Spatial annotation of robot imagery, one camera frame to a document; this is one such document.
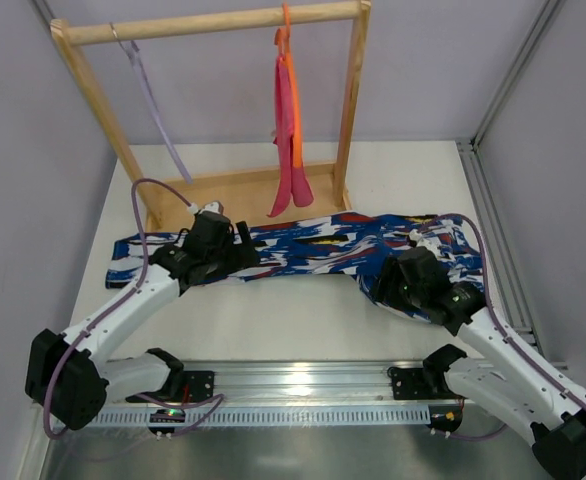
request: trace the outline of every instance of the hanger hook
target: hanger hook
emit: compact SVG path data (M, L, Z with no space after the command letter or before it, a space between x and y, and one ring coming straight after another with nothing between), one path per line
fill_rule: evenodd
M291 17L289 17L289 6L286 2L282 4L284 10L284 25L286 26L286 39L291 37Z
M109 22L109 25L111 26L111 33L113 34L113 38L117 41L117 43L119 43L120 48L126 52L126 48L124 48L124 45L122 45L122 42L120 41L120 37L117 36L117 31L115 30L115 25L113 25L113 22Z

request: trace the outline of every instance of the perforated metal strip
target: perforated metal strip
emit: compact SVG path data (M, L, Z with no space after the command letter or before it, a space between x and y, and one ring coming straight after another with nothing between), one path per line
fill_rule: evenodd
M146 427L150 407L110 407L102 411L85 428ZM207 408L187 410L184 424L190 425L207 412ZM309 406L309 407L221 407L205 426L218 427L295 427L340 425L425 425L430 423L428 405L398 406Z

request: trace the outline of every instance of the orange hanger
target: orange hanger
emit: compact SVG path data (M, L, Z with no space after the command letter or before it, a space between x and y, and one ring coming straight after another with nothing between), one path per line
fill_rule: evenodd
M289 6L284 2L284 27L280 27L275 32L275 45L278 46L280 55L284 55L284 63L289 72L289 82L291 83L291 100L293 102L293 167L302 167L302 113L300 109L300 95L297 90L297 76L295 75L295 65L291 55L289 40L291 38L291 19L289 17Z

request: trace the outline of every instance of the wooden board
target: wooden board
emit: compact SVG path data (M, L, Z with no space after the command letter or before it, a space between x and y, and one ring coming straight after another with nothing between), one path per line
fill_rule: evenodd
M310 164L305 167L305 171L315 197L314 202L308 207L298 208L291 201L284 213L275 218L270 218L267 214L271 210L279 184L277 168L196 177L193 185L187 185L182 180L171 180L168 183L200 207L215 200L221 202L224 205L224 214L233 223L244 220L249 226L303 220L345 210L344 203L336 205L333 201L333 163ZM191 226L193 216L173 194L163 192L160 202L158 231L177 232L185 226Z

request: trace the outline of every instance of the wooden rod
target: wooden rod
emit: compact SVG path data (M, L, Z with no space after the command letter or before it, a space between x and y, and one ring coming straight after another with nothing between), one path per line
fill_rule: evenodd
M95 118L102 126L115 154L132 182L143 177L142 170L135 160L131 147L126 140L124 131L109 104L106 94L95 78L93 69L84 56L81 47L73 47L68 42L68 23L66 20L53 20L51 34L62 57L75 77L75 82L84 94L87 103L93 110ZM138 192L146 205L148 213L155 224L160 222L160 198L154 185L140 185Z
M295 24L347 20L356 18L359 14L360 0L300 5L289 8L291 23ZM120 40L140 40L279 25L284 25L282 7L115 23L114 28ZM70 27L68 39L71 45L91 45L116 41L110 24Z
M368 32L369 16L371 14L370 1L362 0L361 5L360 14L358 18L353 20L353 29L351 30L351 46L349 49L349 64L346 71L344 103L342 105L340 140L337 147L337 161L335 162L335 174L333 177L333 200L336 205L342 204L345 198L346 169L349 163L349 152L351 151L355 107L357 107L357 95L360 91L360 76L362 75L362 64L364 63L366 34Z

